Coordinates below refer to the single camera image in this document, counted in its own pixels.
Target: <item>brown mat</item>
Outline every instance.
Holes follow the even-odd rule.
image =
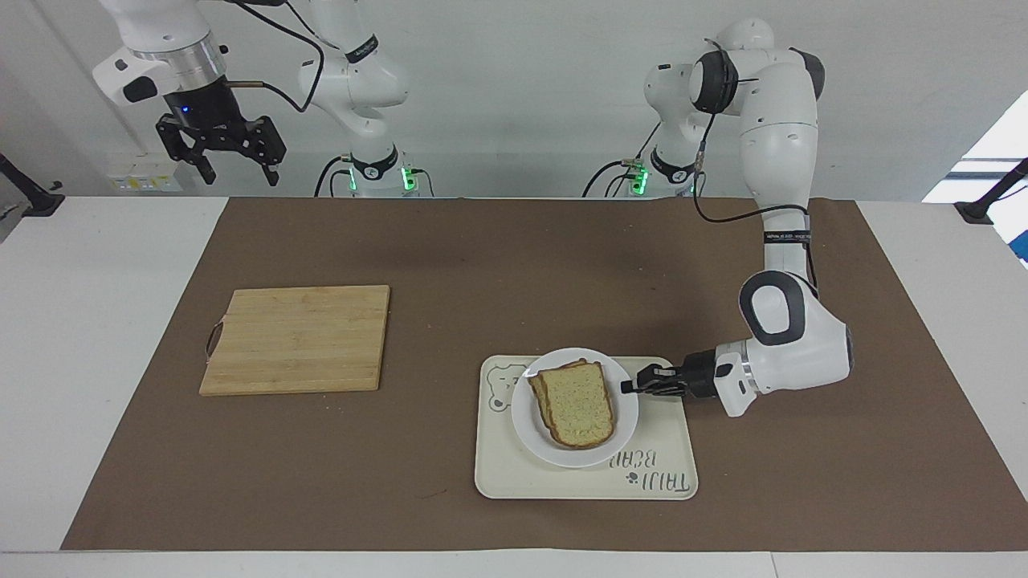
[[[709,212],[750,209],[709,201]],[[685,354],[747,335],[760,223],[687,200],[233,198],[65,539],[66,549],[1028,550],[1028,504],[856,206],[812,207],[844,384],[686,410],[682,503],[475,491],[478,371],[568,347]],[[393,287],[381,388],[203,398],[237,288]]]

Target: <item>white table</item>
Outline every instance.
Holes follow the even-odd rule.
[[[70,197],[0,244],[0,578],[1028,575],[1028,552],[59,552],[224,205]],[[948,206],[859,207],[1028,496],[1028,270]]]

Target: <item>cutting board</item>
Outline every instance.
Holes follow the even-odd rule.
[[[388,313],[387,285],[238,289],[199,394],[376,390]]]

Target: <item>bread slice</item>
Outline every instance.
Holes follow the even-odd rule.
[[[540,371],[537,377],[533,389],[543,393],[543,422],[557,443],[586,449],[614,434],[614,411],[599,362],[583,359]]]

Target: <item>plate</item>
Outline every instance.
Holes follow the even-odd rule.
[[[543,369],[560,367],[579,359],[588,362],[598,361],[602,365],[603,381],[607,382],[607,391],[611,394],[611,409],[614,411],[615,420],[614,434],[603,443],[589,449],[572,449],[554,441],[543,423],[536,394],[528,384],[528,375],[535,375]],[[533,454],[555,466],[585,468],[602,463],[620,451],[635,433],[635,425],[639,418],[638,395],[621,393],[621,382],[630,378],[628,372],[617,361],[597,351],[568,348],[550,352],[534,361],[514,385],[514,395],[511,397],[514,431],[517,432],[521,443]]]

